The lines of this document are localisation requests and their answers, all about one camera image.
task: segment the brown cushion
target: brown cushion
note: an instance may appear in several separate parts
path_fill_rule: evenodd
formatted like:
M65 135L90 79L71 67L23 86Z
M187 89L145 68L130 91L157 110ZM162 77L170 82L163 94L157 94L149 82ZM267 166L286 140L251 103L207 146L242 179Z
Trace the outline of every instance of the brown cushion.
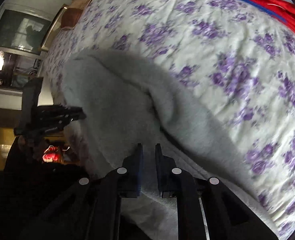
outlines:
M61 29L73 28L77 24L77 22L79 21L82 14L83 14L82 9L68 8L62 16Z

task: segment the glass pane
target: glass pane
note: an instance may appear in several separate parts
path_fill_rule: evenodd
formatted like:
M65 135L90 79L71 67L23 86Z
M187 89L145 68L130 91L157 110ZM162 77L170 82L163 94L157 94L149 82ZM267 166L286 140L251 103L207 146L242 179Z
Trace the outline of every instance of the glass pane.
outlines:
M0 51L0 87L22 88L36 77L41 60Z
M38 49L50 24L32 15L5 10L0 20L0 47L40 55Z

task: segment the bed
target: bed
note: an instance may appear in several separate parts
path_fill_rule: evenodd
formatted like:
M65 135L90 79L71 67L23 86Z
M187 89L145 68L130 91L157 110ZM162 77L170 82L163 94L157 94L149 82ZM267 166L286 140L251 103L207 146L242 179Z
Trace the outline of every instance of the bed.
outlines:
M43 61L54 100L62 69L85 48L149 57L225 126L252 189L278 227L295 230L295 34L240 0L93 0ZM67 137L83 151L73 129Z

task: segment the tan fabric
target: tan fabric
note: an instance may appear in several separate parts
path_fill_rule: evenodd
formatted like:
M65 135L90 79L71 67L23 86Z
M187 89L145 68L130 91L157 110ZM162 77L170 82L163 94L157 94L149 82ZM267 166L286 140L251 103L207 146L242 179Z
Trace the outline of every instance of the tan fabric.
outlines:
M73 0L62 16L61 28L71 30L78 23L84 10L92 0Z

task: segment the gray cloth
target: gray cloth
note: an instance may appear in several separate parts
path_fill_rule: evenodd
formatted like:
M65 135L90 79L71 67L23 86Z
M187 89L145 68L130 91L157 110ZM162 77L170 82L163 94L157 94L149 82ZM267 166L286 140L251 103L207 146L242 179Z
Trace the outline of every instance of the gray cloth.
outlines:
M277 232L253 198L244 158L220 123L159 66L120 51L85 50L71 57L62 74L66 104L82 107L87 115L69 129L74 133L78 130L82 136L86 147L81 157L86 158L90 174L105 176L122 165L137 143L143 144L141 196L123 199L122 212L151 239L178 238L176 200L159 197L154 154L157 143L164 155L174 158L178 167L194 177L216 175L222 179ZM167 140L161 127L184 152Z

